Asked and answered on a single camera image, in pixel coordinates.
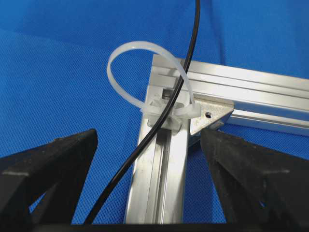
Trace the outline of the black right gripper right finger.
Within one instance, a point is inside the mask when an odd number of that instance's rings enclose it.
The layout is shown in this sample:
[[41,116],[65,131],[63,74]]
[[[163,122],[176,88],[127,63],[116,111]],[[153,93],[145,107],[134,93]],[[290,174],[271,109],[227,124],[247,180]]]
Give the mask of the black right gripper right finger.
[[200,145],[228,223],[309,225],[307,159],[207,128]]

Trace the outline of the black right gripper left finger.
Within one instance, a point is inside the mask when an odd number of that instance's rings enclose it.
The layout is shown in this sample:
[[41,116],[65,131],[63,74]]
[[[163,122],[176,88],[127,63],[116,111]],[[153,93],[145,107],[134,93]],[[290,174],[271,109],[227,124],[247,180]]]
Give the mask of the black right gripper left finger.
[[97,146],[89,129],[2,157],[1,226],[70,225]]

